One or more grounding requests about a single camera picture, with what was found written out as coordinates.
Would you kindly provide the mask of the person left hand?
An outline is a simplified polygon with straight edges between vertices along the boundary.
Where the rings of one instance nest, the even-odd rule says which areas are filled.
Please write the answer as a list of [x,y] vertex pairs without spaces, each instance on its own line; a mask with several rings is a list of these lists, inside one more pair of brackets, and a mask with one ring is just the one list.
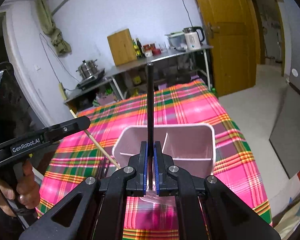
[[[4,197],[9,200],[15,199],[15,192],[19,194],[18,201],[27,209],[34,209],[40,202],[39,185],[35,182],[32,164],[29,160],[23,163],[23,176],[18,180],[15,191],[0,179],[0,190]],[[4,197],[0,193],[0,208],[11,217],[15,217],[13,211],[8,207]]]

